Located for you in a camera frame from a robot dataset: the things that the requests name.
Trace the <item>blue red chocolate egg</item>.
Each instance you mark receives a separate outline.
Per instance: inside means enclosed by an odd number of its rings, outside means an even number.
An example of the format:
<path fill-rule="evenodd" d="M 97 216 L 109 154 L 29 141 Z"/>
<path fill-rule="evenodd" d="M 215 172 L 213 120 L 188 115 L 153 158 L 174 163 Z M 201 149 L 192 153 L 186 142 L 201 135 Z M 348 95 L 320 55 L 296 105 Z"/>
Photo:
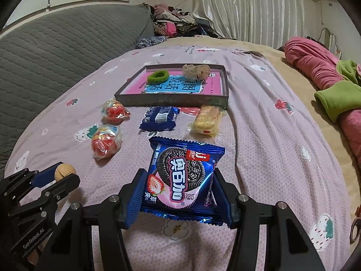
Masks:
<path fill-rule="evenodd" d="M 120 150 L 121 144 L 120 128 L 115 125 L 102 125 L 91 140 L 93 157 L 96 160 L 109 159 Z"/>

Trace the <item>small blue Oreo pack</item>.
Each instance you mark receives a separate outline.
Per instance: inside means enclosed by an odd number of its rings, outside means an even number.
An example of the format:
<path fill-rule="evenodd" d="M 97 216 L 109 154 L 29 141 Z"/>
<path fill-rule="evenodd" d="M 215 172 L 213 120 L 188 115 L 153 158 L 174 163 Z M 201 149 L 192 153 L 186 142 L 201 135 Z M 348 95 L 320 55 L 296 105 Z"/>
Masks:
<path fill-rule="evenodd" d="M 174 106 L 150 107 L 139 125 L 144 131 L 171 131 L 176 127 L 180 110 Z"/>

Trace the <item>large blue Oreo packet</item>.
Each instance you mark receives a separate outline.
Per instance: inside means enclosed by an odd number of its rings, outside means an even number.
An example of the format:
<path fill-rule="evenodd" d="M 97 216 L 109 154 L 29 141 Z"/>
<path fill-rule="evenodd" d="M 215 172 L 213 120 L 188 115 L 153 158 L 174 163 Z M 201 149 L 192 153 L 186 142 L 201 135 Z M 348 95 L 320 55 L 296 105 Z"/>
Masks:
<path fill-rule="evenodd" d="M 212 195 L 213 174 L 225 148 L 153 136 L 140 210 L 158 217 L 223 224 Z"/>

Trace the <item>yellow cracker pack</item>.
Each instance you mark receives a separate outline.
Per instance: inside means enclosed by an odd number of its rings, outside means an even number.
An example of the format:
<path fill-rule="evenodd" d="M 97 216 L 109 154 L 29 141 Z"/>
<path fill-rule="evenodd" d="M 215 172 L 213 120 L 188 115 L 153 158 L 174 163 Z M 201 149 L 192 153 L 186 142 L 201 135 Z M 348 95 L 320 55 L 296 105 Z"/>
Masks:
<path fill-rule="evenodd" d="M 225 110 L 218 106 L 203 105 L 188 128 L 192 133 L 209 137 L 216 136 L 224 115 L 226 115 Z"/>

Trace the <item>beige lace scrunchie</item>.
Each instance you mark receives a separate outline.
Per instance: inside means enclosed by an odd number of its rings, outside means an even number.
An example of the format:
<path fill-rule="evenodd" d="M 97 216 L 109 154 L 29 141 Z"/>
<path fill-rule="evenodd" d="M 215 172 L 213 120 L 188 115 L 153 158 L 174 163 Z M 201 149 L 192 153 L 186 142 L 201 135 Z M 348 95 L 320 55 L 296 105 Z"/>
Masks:
<path fill-rule="evenodd" d="M 204 81 L 210 75 L 211 69 L 208 65 L 185 64 L 182 73 L 188 81 Z"/>

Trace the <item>pink strawberry print blanket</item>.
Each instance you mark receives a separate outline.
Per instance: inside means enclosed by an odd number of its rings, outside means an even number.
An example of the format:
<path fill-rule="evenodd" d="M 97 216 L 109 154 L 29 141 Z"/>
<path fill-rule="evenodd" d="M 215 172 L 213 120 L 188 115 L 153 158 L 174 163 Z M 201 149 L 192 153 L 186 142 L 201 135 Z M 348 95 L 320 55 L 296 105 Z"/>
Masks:
<path fill-rule="evenodd" d="M 132 107 L 120 125 L 122 145 L 110 159 L 95 161 L 86 130 L 102 123 L 101 108 L 147 65 L 211 63 L 224 66 L 229 106 L 216 136 L 194 136 L 193 118 L 180 114 L 166 138 L 224 147 L 218 169 L 226 181 L 265 204 L 286 202 L 311 237 L 327 270 L 340 270 L 350 256 L 350 201 L 341 167 L 302 101 L 265 58 L 242 50 L 151 47 L 128 52 L 80 81 L 27 127 L 5 175 L 71 164 L 80 186 L 59 204 L 60 219 L 71 203 L 98 204 L 148 169 L 152 149 L 139 129 L 145 107 Z"/>

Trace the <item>grey quilted headboard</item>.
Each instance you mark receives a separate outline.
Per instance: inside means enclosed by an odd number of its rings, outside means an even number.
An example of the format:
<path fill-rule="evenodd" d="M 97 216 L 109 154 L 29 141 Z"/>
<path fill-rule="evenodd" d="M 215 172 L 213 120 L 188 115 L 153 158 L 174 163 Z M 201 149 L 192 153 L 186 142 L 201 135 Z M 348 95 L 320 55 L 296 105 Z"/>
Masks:
<path fill-rule="evenodd" d="M 1 176 L 90 157 L 124 54 L 154 33 L 144 4 L 59 10 L 1 38 Z"/>

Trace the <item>shallow brown box tray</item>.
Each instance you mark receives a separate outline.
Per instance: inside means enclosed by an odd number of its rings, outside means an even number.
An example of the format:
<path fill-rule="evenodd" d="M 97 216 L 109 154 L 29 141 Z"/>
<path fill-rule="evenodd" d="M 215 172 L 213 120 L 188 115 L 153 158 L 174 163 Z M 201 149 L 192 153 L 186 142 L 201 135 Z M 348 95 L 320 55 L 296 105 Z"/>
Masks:
<path fill-rule="evenodd" d="M 137 77 L 144 69 L 158 71 L 171 71 L 180 69 L 182 71 L 182 64 L 156 64 L 147 65 L 137 71 L 130 79 Z M 176 94 L 176 93 L 157 93 L 157 94 L 120 94 L 128 83 L 121 86 L 114 97 L 124 106 L 177 106 L 177 107 L 195 107 L 198 108 L 203 105 L 219 106 L 222 109 L 228 108 L 229 99 L 229 85 L 226 69 L 222 65 L 209 65 L 211 72 L 220 72 L 222 77 L 222 96 L 203 95 L 203 94 Z"/>

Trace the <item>green fleece garment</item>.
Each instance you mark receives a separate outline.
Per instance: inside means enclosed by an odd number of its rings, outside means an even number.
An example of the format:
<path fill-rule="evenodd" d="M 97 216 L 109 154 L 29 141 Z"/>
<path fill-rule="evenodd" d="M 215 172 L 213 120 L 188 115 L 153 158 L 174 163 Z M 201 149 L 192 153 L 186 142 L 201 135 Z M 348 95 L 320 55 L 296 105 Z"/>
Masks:
<path fill-rule="evenodd" d="M 352 60 L 340 60 L 336 71 L 343 80 L 315 93 L 315 99 L 322 103 L 333 123 L 337 122 L 342 113 L 360 109 L 360 64 Z"/>

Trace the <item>dark floral cloth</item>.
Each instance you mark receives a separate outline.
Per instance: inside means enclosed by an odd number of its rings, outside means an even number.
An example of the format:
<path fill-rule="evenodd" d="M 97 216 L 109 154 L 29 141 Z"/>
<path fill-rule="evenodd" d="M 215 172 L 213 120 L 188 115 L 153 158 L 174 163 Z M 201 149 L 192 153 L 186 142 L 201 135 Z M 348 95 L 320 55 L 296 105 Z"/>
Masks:
<path fill-rule="evenodd" d="M 167 38 L 165 36 L 151 36 L 146 38 L 140 38 L 137 40 L 135 48 L 143 49 L 147 47 L 153 47 L 165 41 L 167 41 Z"/>

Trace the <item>pink folded quilt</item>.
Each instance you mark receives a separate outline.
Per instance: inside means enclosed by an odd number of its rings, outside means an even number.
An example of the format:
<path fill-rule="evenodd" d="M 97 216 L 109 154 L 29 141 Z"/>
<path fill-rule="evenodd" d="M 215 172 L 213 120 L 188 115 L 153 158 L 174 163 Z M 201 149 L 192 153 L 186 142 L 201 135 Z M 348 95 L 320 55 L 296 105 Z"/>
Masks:
<path fill-rule="evenodd" d="M 288 40 L 285 57 L 290 65 L 314 83 L 318 91 L 343 80 L 336 71 L 336 65 L 341 59 L 310 39 L 294 37 Z M 360 109 L 342 113 L 335 124 L 340 126 L 357 163 L 360 163 Z"/>

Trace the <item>pile of clothes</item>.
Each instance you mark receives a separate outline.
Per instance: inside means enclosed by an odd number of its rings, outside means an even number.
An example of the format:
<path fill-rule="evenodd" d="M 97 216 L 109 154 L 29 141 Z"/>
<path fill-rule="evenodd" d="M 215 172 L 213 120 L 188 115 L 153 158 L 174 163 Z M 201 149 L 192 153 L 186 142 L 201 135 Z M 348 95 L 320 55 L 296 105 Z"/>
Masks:
<path fill-rule="evenodd" d="M 199 35 L 220 39 L 204 18 L 197 18 L 190 12 L 183 12 L 164 3 L 149 6 L 154 25 L 154 34 L 167 39 L 173 37 L 195 37 Z"/>

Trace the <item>white striped curtain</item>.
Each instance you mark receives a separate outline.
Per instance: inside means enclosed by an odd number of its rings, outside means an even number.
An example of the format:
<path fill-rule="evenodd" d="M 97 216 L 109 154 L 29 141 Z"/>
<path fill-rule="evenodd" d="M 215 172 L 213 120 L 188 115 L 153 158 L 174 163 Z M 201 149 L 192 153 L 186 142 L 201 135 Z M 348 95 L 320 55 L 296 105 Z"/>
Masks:
<path fill-rule="evenodd" d="M 305 31 L 303 0 L 194 0 L 193 13 L 223 38 L 272 48 Z"/>

